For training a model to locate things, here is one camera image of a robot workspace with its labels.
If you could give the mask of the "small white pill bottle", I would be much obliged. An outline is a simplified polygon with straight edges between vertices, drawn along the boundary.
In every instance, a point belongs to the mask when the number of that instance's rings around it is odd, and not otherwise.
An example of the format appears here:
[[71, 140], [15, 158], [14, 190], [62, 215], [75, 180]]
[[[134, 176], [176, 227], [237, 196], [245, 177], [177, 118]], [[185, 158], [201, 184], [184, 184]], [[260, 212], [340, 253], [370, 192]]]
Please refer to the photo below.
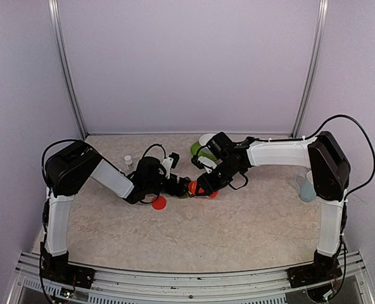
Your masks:
[[131, 155], [126, 155], [124, 157], [124, 163], [128, 170], [131, 170], [133, 168], [134, 162], [133, 162]]

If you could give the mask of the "red container lid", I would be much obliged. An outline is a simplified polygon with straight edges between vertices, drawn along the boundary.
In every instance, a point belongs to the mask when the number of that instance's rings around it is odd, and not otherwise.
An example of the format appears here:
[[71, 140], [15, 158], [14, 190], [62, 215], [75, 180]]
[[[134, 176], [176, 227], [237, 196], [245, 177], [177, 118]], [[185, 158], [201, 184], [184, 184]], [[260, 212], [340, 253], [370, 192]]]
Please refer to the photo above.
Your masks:
[[167, 201], [163, 196], [155, 197], [151, 200], [151, 206], [155, 210], [163, 210], [166, 207]]

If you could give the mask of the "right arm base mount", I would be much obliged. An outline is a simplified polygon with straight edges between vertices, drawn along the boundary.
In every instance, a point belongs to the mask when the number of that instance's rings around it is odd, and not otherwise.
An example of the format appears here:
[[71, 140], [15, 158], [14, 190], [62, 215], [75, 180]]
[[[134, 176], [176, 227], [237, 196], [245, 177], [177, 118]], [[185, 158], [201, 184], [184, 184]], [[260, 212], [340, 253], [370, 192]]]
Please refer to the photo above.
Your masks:
[[312, 263], [290, 267], [287, 274], [291, 288], [299, 288], [341, 277], [339, 255], [340, 250], [333, 256], [326, 256], [315, 250]]

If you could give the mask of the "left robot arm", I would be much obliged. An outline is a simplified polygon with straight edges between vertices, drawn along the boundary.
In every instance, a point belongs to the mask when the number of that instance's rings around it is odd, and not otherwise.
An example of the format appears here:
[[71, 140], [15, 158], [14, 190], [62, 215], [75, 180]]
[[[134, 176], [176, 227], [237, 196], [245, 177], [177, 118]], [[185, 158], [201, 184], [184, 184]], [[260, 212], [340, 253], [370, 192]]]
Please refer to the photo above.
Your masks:
[[42, 157], [46, 202], [42, 214], [41, 269], [61, 282], [73, 276], [67, 246], [72, 203], [88, 183], [105, 187], [130, 205], [150, 205], [158, 203], [162, 194], [186, 197], [191, 182], [190, 178], [171, 172], [179, 161], [175, 153], [162, 160], [143, 155], [136, 169], [126, 174], [90, 144], [69, 139], [64, 143], [65, 148], [49, 158]]

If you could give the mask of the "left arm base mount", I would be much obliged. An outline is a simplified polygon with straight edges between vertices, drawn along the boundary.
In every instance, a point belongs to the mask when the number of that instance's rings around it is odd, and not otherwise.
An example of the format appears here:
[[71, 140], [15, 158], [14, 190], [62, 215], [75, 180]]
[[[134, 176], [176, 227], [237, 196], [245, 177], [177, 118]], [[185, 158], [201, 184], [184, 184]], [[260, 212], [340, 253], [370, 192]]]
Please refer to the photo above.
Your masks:
[[96, 271], [68, 261], [69, 252], [52, 256], [46, 250], [41, 253], [41, 277], [73, 287], [91, 289]]

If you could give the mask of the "red cylindrical container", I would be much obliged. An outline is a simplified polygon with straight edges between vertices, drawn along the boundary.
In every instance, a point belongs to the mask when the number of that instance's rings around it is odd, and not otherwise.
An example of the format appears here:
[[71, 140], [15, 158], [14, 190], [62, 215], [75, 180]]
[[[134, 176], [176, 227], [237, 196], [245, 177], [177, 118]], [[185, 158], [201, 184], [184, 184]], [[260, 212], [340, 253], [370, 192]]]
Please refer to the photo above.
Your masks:
[[198, 181], [192, 181], [188, 185], [188, 195], [190, 197], [195, 197], [195, 196], [204, 196], [210, 199], [214, 199], [218, 196], [218, 192], [213, 192], [213, 193], [207, 193], [203, 188], [201, 188], [198, 185]]

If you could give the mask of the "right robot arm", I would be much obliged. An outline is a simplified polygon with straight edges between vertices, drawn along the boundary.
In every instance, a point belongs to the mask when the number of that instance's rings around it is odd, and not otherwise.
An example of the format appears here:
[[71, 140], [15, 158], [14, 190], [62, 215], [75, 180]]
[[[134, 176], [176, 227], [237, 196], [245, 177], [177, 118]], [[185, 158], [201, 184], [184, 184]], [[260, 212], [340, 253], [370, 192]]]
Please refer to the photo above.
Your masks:
[[194, 155], [192, 163], [205, 170], [188, 186], [193, 196], [211, 196], [230, 186], [236, 174], [264, 165], [304, 167], [311, 171], [314, 191], [321, 202], [320, 236], [309, 276], [322, 281], [337, 267], [346, 224], [350, 163], [332, 133], [323, 131], [301, 139], [261, 140], [247, 137], [234, 142], [225, 133], [214, 135], [205, 147], [218, 163]]

